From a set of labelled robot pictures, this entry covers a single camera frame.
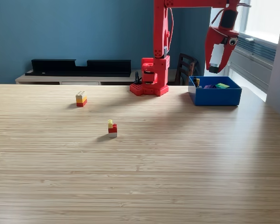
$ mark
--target red robotic arm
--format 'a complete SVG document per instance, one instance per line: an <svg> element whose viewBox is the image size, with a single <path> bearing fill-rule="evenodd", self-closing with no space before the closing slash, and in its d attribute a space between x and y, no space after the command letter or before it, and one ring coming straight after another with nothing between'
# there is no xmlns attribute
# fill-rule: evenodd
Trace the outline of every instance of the red robotic arm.
<svg viewBox="0 0 280 224"><path fill-rule="evenodd" d="M130 90L136 95L161 96L168 92L168 68L172 33L168 30L168 10L178 7L224 8L219 27L210 27L205 43L206 69L220 72L227 64L238 42L238 32L233 30L240 0L154 0L154 58L142 59L142 85L132 84ZM215 44L224 44L219 66L210 64Z"/></svg>

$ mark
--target green block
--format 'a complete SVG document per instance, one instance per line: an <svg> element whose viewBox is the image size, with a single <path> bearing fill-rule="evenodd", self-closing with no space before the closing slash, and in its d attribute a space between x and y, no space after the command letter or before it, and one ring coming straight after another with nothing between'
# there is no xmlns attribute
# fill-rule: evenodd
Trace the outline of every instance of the green block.
<svg viewBox="0 0 280 224"><path fill-rule="evenodd" d="M219 83L219 84L217 84L217 85L222 86L222 87L225 87L224 89L226 89L226 88L229 87L228 85L225 85L225 84L223 84L223 83Z"/></svg>
<svg viewBox="0 0 280 224"><path fill-rule="evenodd" d="M218 89L226 89L226 87L221 86L221 85L216 85L216 87L217 87Z"/></svg>

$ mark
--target wooden chair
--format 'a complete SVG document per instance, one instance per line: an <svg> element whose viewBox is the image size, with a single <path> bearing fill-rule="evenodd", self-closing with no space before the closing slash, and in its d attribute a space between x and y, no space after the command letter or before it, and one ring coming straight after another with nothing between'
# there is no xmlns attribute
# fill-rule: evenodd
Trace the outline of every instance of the wooden chair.
<svg viewBox="0 0 280 224"><path fill-rule="evenodd" d="M189 77L193 76L197 65L197 59L186 54L180 54L175 76L175 85L181 85L181 78L182 85L189 85Z"/></svg>

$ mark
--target blue bin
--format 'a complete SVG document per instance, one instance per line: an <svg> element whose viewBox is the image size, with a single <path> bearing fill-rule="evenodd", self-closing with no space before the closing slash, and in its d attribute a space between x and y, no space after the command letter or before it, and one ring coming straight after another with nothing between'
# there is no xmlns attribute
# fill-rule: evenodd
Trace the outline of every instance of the blue bin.
<svg viewBox="0 0 280 224"><path fill-rule="evenodd" d="M227 76L196 76L200 79L200 86L196 88L194 77L189 80L189 94L195 105L200 106L237 106L241 99L242 88ZM217 85L223 83L230 86L227 89L204 89L206 85Z"/></svg>

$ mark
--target cable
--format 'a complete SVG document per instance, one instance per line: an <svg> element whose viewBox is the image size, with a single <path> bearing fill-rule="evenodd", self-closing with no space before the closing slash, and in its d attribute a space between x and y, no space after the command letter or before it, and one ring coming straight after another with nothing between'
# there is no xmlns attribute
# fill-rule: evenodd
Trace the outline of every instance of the cable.
<svg viewBox="0 0 280 224"><path fill-rule="evenodd" d="M212 26L213 25L213 23L216 21L216 19L218 18L218 16L221 14L221 12L223 12L224 11L224 9L221 9L219 12L218 12L218 14L216 15L216 17L213 19L213 21L210 23L210 26Z"/></svg>
<svg viewBox="0 0 280 224"><path fill-rule="evenodd" d="M170 12L171 12L171 20L172 20L172 26L171 26L171 33L170 33L170 38L169 38L169 47L168 47L168 51L170 50L170 45L171 45L171 41L172 41L172 35L173 35L173 27L174 27L174 19L173 19L173 12L172 12L172 8L169 8Z"/></svg>
<svg viewBox="0 0 280 224"><path fill-rule="evenodd" d="M243 7L249 7L251 8L250 5L246 4L246 3L239 3L238 6L243 6ZM212 26L214 24L214 22L216 21L216 19L218 18L218 16L221 14L221 12L223 12L225 9L221 9L218 14L216 15L216 17L213 19L213 21L210 23L210 26Z"/></svg>

